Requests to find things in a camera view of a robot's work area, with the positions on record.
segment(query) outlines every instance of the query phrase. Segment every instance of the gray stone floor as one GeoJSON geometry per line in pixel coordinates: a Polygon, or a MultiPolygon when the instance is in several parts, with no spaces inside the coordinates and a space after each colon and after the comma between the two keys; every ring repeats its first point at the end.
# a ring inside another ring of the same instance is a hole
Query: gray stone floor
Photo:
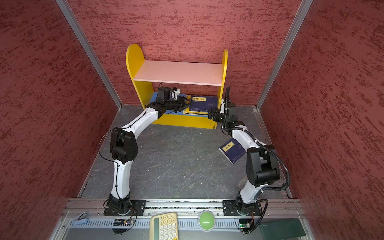
{"type": "MultiPolygon", "coordinates": [[[[142,112],[141,106],[123,106],[113,124],[121,127],[142,112]]],[[[243,121],[261,139],[253,107],[238,107],[243,121]]],[[[218,148],[227,142],[217,129],[151,124],[137,139],[129,186],[131,198],[234,198],[246,181],[246,155],[232,164],[218,148]]],[[[109,153],[110,134],[102,146],[109,153]]],[[[81,197],[107,198],[113,185],[113,163],[97,157],[81,197]]],[[[281,186],[280,180],[273,186],[281,186]]],[[[265,191],[261,197],[286,198],[286,192],[265,191]]]]}

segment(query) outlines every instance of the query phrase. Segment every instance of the white shelf board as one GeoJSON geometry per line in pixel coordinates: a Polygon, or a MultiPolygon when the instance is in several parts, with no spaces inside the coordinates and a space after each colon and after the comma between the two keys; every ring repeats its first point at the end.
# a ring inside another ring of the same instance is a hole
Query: white shelf board
{"type": "Polygon", "coordinates": [[[135,81],[221,86],[221,64],[145,60],[135,81]]]}

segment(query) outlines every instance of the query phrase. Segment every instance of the dark blue book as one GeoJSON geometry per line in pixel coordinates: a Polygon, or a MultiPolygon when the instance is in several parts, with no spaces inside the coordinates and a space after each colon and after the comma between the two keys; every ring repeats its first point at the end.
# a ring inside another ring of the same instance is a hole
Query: dark blue book
{"type": "Polygon", "coordinates": [[[231,138],[231,140],[218,149],[231,163],[235,163],[246,153],[241,144],[234,138],[231,138]]]}
{"type": "Polygon", "coordinates": [[[217,97],[191,95],[189,111],[207,113],[212,108],[217,109],[217,97]]]}

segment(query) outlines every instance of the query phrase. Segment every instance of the yellow bookshelf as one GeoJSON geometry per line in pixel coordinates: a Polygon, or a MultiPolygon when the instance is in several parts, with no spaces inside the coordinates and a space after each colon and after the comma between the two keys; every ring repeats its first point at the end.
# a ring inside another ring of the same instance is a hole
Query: yellow bookshelf
{"type": "MultiPolygon", "coordinates": [[[[152,82],[217,86],[217,106],[219,108],[227,62],[227,49],[224,50],[221,64],[145,60],[143,52],[137,44],[131,44],[126,54],[127,69],[143,108],[156,98],[157,93],[153,90],[152,82]]],[[[209,120],[207,116],[191,116],[182,113],[162,115],[153,123],[209,129],[216,129],[217,126],[217,123],[209,120]]]]}

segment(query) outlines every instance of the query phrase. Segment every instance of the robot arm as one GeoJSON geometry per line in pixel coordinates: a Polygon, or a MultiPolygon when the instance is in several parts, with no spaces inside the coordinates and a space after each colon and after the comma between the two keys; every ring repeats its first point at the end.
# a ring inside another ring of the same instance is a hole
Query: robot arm
{"type": "Polygon", "coordinates": [[[109,151],[114,159],[114,178],[107,207],[119,215],[129,213],[129,175],[131,165],[138,153],[136,139],[152,122],[167,111],[183,111],[189,107],[189,99],[179,96],[180,89],[161,87],[157,91],[156,101],[146,106],[144,111],[130,123],[115,127],[111,133],[109,151]]]}
{"type": "Polygon", "coordinates": [[[227,131],[247,151],[246,173],[248,181],[237,198],[237,210],[240,214],[248,213],[257,203],[264,190],[285,190],[290,184],[290,175],[285,164],[276,155],[272,145],[266,145],[256,139],[242,121],[237,119],[236,105],[229,99],[229,87],[222,100],[221,109],[212,109],[208,118],[220,122],[222,129],[227,131]],[[282,187],[271,187],[280,179],[279,163],[286,174],[286,182],[282,187]]]}

